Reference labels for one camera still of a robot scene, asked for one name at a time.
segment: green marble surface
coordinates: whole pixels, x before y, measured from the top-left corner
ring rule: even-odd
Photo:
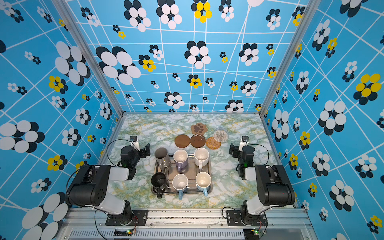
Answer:
[[[154,173],[156,159],[154,151],[166,147],[170,154],[179,148],[174,139],[180,134],[192,136],[191,126],[201,122],[207,125],[205,138],[213,136],[217,127],[228,130],[229,139],[217,150],[208,149],[212,170],[213,189],[208,197],[202,194],[184,195],[182,200],[176,195],[164,195],[162,199],[151,193],[151,177]],[[244,200],[257,194],[256,182],[244,181],[236,172],[238,160],[228,154],[230,143],[240,143],[241,136],[249,136],[250,144],[264,145],[269,150],[268,165],[277,164],[261,119],[258,114],[128,114],[124,120],[119,139],[129,139],[137,135],[140,147],[151,145],[151,156],[140,159],[136,166],[136,175],[130,181],[110,182],[108,191],[131,203],[132,208],[220,208],[240,207]],[[116,141],[110,159],[117,164],[120,160],[120,149],[127,145],[126,141]],[[265,164],[268,154],[262,146],[254,145],[254,162]],[[189,145],[184,148],[193,153],[196,148]]]

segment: tray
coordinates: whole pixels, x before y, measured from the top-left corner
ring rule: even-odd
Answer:
[[[196,187],[196,175],[200,172],[206,172],[212,178],[211,162],[208,161],[208,163],[202,168],[202,170],[200,170],[199,167],[195,164],[195,155],[188,154],[188,165],[181,172],[178,172],[175,161],[173,159],[173,155],[169,155],[169,157],[171,158],[171,165],[165,171],[159,168],[159,163],[157,161],[155,164],[154,174],[158,172],[163,172],[169,181],[169,187],[163,192],[163,195],[179,195],[179,191],[174,189],[172,186],[173,178],[179,173],[182,173],[188,177],[188,187],[183,194],[203,194],[203,192],[197,189]],[[213,185],[211,181],[211,185],[210,185],[210,188],[208,189],[208,193],[212,191],[212,188],[213,188]],[[151,188],[151,192],[156,195],[154,191],[154,187]]]

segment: wooden coaster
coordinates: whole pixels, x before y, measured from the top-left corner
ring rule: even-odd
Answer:
[[[176,144],[177,147],[180,147],[180,148],[188,147],[189,142],[190,142],[190,139],[185,134],[178,135],[175,138],[175,144]]]
[[[199,134],[196,134],[196,135],[193,135],[191,137],[191,145],[194,146],[194,147],[202,147],[205,145],[205,137],[203,135],[199,135]]]
[[[191,126],[192,134],[201,134],[204,135],[206,131],[208,131],[207,126],[205,124],[202,124],[201,122],[196,123],[195,125]]]
[[[208,138],[207,142],[205,144],[207,145],[208,148],[213,149],[213,150],[221,147],[221,143],[216,141],[213,137]]]

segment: floral wallpaper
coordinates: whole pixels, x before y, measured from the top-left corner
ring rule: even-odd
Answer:
[[[308,0],[66,1],[127,112],[257,112]]]
[[[322,0],[262,116],[318,239],[384,239],[383,13]]]
[[[52,239],[119,116],[51,1],[0,0],[0,23],[0,239]]]

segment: purple mug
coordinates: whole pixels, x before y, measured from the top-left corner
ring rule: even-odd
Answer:
[[[179,172],[188,165],[188,153],[185,150],[177,150],[173,155],[173,159]]]

